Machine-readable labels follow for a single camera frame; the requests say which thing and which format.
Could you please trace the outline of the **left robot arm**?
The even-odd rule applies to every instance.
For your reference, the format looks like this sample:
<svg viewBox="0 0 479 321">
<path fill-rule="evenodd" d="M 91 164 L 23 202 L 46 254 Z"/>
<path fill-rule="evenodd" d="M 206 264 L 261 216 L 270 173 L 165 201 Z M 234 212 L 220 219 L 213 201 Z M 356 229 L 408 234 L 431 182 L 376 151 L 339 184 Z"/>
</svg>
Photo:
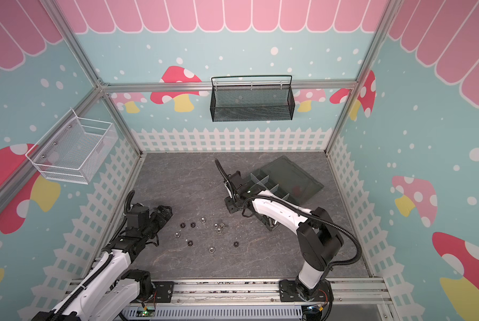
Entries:
<svg viewBox="0 0 479 321">
<path fill-rule="evenodd" d="M 152 299 L 157 292 L 150 272 L 129 267 L 147 245 L 159 245 L 158 233 L 172 216 L 169 206 L 130 206 L 127 227 L 102 249 L 97 266 L 66 298 L 33 320 L 113 320 L 129 303 Z"/>
</svg>

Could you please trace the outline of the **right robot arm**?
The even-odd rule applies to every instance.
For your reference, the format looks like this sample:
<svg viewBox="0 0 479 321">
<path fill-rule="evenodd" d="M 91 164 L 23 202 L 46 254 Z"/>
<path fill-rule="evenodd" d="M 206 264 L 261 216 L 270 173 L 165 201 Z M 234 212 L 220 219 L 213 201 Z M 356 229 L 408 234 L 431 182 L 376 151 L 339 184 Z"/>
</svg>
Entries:
<svg viewBox="0 0 479 321">
<path fill-rule="evenodd" d="M 311 301 L 320 294 L 332 300 L 325 276 L 337 266 L 350 266 L 361 259 L 358 239 L 333 223 L 329 213 L 321 207 L 315 210 L 299 207 L 276 196 L 259 181 L 248 182 L 239 171 L 227 174 L 220 167 L 219 172 L 229 194 L 225 203 L 230 213 L 240 211 L 248 217 L 246 212 L 249 211 L 269 230 L 279 224 L 297 236 L 304 265 L 290 294 L 304 301 Z"/>
</svg>

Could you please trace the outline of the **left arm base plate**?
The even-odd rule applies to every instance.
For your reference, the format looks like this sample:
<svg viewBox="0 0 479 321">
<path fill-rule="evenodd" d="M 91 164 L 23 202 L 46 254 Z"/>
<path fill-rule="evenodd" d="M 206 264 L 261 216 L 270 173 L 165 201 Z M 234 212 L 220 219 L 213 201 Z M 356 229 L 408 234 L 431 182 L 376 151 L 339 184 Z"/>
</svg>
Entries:
<svg viewBox="0 0 479 321">
<path fill-rule="evenodd" d="M 172 281 L 152 281 L 152 294 L 145 304 L 171 303 L 174 294 L 175 283 Z"/>
</svg>

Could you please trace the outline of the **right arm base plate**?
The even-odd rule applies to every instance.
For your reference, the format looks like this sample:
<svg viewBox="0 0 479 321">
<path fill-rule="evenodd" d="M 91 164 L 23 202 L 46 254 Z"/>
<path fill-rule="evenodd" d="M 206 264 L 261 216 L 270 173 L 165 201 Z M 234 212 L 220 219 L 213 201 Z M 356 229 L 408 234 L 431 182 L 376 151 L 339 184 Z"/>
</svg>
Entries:
<svg viewBox="0 0 479 321">
<path fill-rule="evenodd" d="M 307 288 L 298 279 L 279 281 L 279 295 L 281 302 L 322 302 L 334 301 L 330 282 L 321 280 L 313 288 Z"/>
</svg>

